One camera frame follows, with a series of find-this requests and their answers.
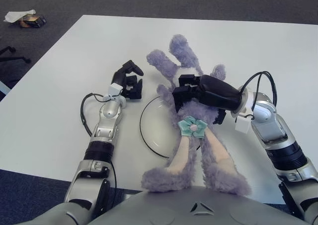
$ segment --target chair leg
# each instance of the chair leg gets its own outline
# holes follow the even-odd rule
[[[10,92],[10,88],[0,81],[0,91],[7,95]]]
[[[31,63],[30,59],[25,57],[0,57],[0,62],[10,61],[10,60],[24,60],[27,64]]]
[[[4,49],[0,50],[0,55],[3,54],[5,51],[9,50],[11,53],[14,53],[16,49],[14,47],[5,47]]]

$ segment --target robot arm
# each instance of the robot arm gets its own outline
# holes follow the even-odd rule
[[[318,172],[271,100],[248,88],[241,93],[240,88],[237,90],[208,75],[182,75],[179,84],[173,92],[177,111],[184,102],[196,98],[200,103],[219,108],[215,123],[221,124],[225,110],[230,110],[236,119],[236,130],[247,133],[252,126],[282,181],[279,188],[290,211],[310,224],[318,223]]]
[[[82,107],[88,97],[96,94],[90,93],[84,98],[81,119],[91,137],[64,203],[32,221],[23,223],[24,225],[85,225],[107,211],[110,188],[107,178],[112,168],[111,158],[117,143],[126,98],[140,99],[142,95],[142,79],[137,81],[135,75],[126,76],[131,72],[143,75],[142,70],[131,60],[114,74],[108,93],[100,101],[103,105],[99,110],[99,122],[93,132],[86,125]]]

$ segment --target purple fluffy toy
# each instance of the purple fluffy toy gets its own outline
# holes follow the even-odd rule
[[[172,125],[181,129],[181,136],[166,167],[145,172],[142,187],[152,192],[190,187],[194,180],[196,148],[201,146],[206,187],[224,193],[249,194],[251,189],[245,177],[238,173],[231,156],[213,133],[213,122],[218,116],[217,108],[201,104],[193,99],[185,103],[176,113],[172,91],[178,85],[178,77],[181,74],[203,75],[203,72],[198,58],[184,36],[175,35],[170,42],[169,51],[181,62],[181,66],[173,63],[160,50],[152,51],[147,55],[147,60],[171,83],[170,88],[159,85],[157,92],[169,107]],[[215,66],[210,74],[220,80],[224,80],[225,75],[223,65]]]

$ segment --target plush ear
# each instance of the plush ear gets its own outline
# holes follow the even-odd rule
[[[178,70],[178,66],[172,62],[161,50],[154,50],[147,55],[147,61],[150,65],[156,67],[160,73],[165,76],[171,83],[171,87],[175,88],[173,77]]]
[[[169,51],[179,60],[182,68],[195,68],[199,75],[203,75],[199,60],[183,35],[173,36],[170,41]]]
[[[225,66],[224,65],[216,65],[210,73],[210,76],[216,77],[219,80],[225,80],[226,72],[225,72]]]

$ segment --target small box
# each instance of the small box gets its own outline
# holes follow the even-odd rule
[[[46,23],[46,19],[42,15],[32,15],[32,14],[27,14],[24,17],[19,19],[19,24],[21,27],[25,28],[40,28]]]

